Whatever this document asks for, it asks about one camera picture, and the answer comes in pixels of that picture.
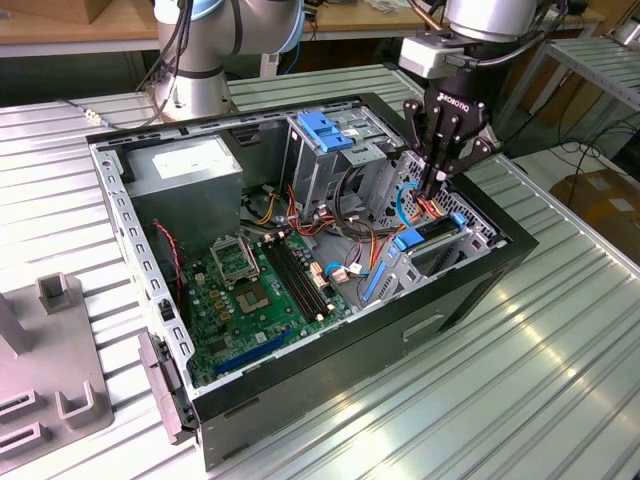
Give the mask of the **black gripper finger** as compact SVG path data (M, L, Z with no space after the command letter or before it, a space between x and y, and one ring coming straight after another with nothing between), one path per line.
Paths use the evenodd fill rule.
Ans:
M463 136L462 128L471 125L470 119L453 116L439 133L435 176L439 183L438 192L452 177L467 171L499 150L500 142L489 123L477 132Z
M409 130L411 148L424 162L418 192L422 197L433 197L439 190L439 183L435 176L440 140L435 128L429 126L428 111L425 110L421 101L405 100L403 112Z

